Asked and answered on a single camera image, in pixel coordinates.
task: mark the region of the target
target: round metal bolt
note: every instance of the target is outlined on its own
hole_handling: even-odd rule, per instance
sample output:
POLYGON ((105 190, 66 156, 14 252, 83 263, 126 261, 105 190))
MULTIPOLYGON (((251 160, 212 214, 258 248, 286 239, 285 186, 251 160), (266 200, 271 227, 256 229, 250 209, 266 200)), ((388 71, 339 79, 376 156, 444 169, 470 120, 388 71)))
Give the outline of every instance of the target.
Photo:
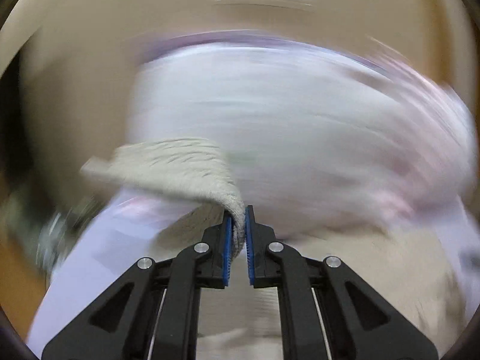
POLYGON ((282 251, 283 244, 281 244, 280 242, 272 242, 270 245, 268 245, 268 249, 275 252, 282 251))
POLYGON ((153 265, 152 259, 148 257, 143 257, 142 259, 138 260, 137 266, 140 269, 148 269, 153 265))
POLYGON ((197 253, 205 253, 206 251, 208 251, 208 244, 206 244, 205 242, 199 242, 198 244, 196 244, 193 249, 197 252, 197 253))
POLYGON ((342 264, 342 260, 338 257, 330 256, 327 257, 326 263, 330 268, 338 268, 342 264))

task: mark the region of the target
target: white blurred object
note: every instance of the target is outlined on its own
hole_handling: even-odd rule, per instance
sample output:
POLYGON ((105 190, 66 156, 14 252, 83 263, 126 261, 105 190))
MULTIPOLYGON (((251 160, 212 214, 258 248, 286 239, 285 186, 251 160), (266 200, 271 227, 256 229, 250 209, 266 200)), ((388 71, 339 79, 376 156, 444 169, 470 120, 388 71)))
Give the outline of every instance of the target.
POLYGON ((215 141, 279 235, 387 227, 468 187, 476 145, 452 91, 378 64, 286 41, 184 47, 142 67, 130 138, 215 141))

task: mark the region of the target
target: triangular cutout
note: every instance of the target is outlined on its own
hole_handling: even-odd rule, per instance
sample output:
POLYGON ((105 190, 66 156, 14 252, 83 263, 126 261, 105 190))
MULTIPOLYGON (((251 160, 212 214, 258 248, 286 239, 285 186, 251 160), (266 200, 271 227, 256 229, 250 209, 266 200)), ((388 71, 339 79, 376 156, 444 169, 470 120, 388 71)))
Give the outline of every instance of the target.
POLYGON ((133 283, 125 284, 101 309, 90 317, 90 324, 109 333, 115 332, 133 288, 133 283))
POLYGON ((345 287, 364 330, 373 330, 388 322, 388 317, 355 284, 346 282, 345 287))

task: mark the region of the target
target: silver screw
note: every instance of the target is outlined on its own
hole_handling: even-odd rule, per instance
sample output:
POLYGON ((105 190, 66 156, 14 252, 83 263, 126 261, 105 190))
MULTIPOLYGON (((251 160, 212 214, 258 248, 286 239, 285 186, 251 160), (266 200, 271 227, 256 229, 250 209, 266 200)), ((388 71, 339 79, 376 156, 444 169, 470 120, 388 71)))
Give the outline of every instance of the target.
POLYGON ((205 242, 199 242, 198 244, 196 244, 193 249, 197 252, 197 253, 205 253, 206 251, 208 251, 208 244, 206 244, 205 242))
POLYGON ((268 249, 274 252, 279 252, 283 250, 283 244, 280 242, 272 242, 270 245, 268 245, 268 249))
POLYGON ((326 263, 330 268, 338 268, 342 264, 342 260, 338 257, 330 256, 327 257, 326 263))
POLYGON ((153 265, 152 259, 148 257, 143 257, 142 259, 138 260, 137 266, 140 269, 148 269, 153 265))

